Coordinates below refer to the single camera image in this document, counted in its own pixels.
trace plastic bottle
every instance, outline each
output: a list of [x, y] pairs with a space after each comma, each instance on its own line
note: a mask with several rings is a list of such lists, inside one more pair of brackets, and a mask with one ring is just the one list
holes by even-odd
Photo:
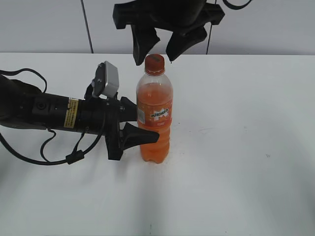
[[146, 74], [137, 86], [138, 127], [159, 133], [155, 144], [141, 145], [145, 161], [162, 163], [169, 152], [173, 87], [164, 74], [164, 58], [152, 54], [145, 59]]

